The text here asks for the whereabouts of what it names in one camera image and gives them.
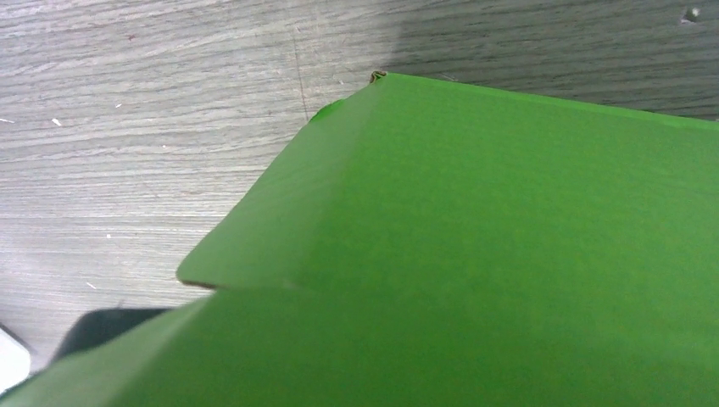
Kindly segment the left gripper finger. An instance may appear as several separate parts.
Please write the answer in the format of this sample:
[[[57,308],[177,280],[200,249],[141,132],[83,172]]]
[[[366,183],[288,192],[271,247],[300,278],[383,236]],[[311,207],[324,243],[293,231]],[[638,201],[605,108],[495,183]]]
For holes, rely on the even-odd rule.
[[[173,308],[107,308],[85,313],[64,335],[49,365],[101,346]]]

